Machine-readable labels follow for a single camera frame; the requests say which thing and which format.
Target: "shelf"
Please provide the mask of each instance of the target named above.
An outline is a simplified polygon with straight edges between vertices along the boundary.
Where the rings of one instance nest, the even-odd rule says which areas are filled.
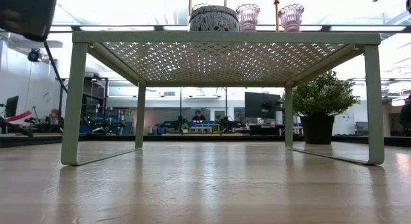
[[[89,48],[147,87],[284,87],[302,83],[379,44],[378,34],[81,31]]]

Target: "wooden table surface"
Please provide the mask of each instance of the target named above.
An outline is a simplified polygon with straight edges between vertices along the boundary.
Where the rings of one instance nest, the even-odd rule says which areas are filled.
[[[360,144],[305,146],[367,157]],[[361,166],[281,142],[146,142],[135,153],[62,167],[61,144],[0,149],[9,223],[410,223],[411,149]],[[90,157],[133,142],[81,142]]]

